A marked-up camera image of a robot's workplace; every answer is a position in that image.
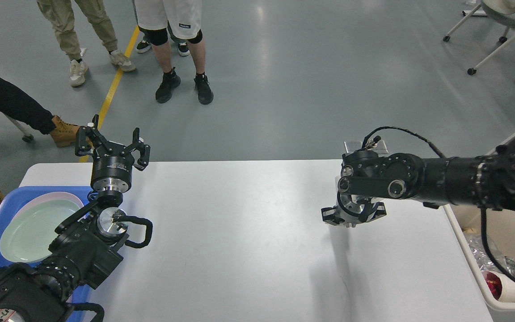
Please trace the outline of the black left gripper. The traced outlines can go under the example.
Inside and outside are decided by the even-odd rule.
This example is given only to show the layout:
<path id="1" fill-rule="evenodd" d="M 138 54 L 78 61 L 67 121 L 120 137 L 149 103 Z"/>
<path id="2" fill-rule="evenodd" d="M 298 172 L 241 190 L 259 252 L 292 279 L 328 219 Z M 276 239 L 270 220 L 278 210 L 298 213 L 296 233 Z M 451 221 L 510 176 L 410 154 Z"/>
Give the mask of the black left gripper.
<path id="1" fill-rule="evenodd" d="M 93 157 L 90 187 L 94 191 L 127 192 L 131 189 L 132 167 L 139 171 L 148 167 L 151 147 L 140 137 L 139 128 L 135 128 L 131 144 L 122 148 L 121 156 L 112 156 L 113 149 L 99 132 L 98 123 L 99 115 L 95 114 L 91 123 L 79 126 L 74 154 Z"/>

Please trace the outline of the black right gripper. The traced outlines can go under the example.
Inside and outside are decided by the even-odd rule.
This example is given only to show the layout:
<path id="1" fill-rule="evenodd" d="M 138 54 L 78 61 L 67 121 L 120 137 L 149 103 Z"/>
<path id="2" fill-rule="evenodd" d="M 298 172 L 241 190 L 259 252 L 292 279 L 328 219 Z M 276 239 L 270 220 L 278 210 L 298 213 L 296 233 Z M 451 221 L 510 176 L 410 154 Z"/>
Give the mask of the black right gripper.
<path id="1" fill-rule="evenodd" d="M 356 226 L 387 215 L 383 202 L 371 203 L 370 200 L 361 199 L 358 203 L 355 195 L 337 193 L 337 206 L 321 208 L 321 220 L 325 224 Z"/>

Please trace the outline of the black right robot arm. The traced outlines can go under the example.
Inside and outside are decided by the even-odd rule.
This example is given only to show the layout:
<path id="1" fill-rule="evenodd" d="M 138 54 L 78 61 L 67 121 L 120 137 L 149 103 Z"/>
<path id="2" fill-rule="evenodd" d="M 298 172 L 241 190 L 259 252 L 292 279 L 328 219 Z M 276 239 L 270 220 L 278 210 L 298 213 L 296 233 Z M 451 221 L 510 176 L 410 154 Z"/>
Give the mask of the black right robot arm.
<path id="1" fill-rule="evenodd" d="M 444 204 L 473 205 L 481 211 L 481 237 L 495 266 L 509 279 L 515 277 L 499 263 L 488 247 L 486 211 L 515 211 L 515 137 L 495 147 L 495 154 L 446 157 L 431 141 L 435 158 L 410 153 L 385 155 L 377 151 L 377 130 L 360 144 L 346 147 L 337 181 L 335 206 L 323 208 L 329 225 L 348 228 L 386 215 L 384 199 L 412 199 L 428 208 Z"/>

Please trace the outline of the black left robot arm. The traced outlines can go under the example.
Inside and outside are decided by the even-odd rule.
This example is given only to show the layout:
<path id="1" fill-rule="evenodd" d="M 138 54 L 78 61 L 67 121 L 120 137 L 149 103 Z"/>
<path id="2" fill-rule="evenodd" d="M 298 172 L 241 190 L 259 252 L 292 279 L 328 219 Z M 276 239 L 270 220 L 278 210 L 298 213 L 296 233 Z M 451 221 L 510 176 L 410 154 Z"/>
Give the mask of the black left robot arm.
<path id="1" fill-rule="evenodd" d="M 151 242 L 153 224 L 129 216 L 120 205 L 131 189 L 133 168 L 149 164 L 150 145 L 135 128 L 132 141 L 109 141 L 98 130 L 99 116 L 77 131 L 75 154 L 93 159 L 89 203 L 63 220 L 51 255 L 35 267 L 12 263 L 0 267 L 0 322 L 65 322 L 77 311 L 94 313 L 102 322 L 104 308 L 92 302 L 69 302 L 77 287 L 93 289 L 104 282 L 123 260 L 122 246 L 140 249 Z"/>

